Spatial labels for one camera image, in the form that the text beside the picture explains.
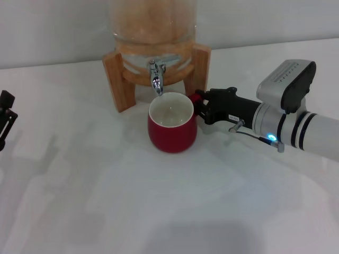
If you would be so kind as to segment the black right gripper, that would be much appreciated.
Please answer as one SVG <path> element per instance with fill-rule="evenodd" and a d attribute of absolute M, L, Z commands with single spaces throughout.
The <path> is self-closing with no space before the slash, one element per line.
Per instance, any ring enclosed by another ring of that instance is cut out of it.
<path fill-rule="evenodd" d="M 213 125 L 219 121 L 237 123 L 243 120 L 244 127 L 251 129 L 254 114 L 261 103 L 242 98 L 236 95 L 237 88 L 211 89 L 208 91 L 196 89 L 195 94 L 199 100 L 208 101 L 197 102 L 197 115 L 206 120 L 207 125 Z"/>

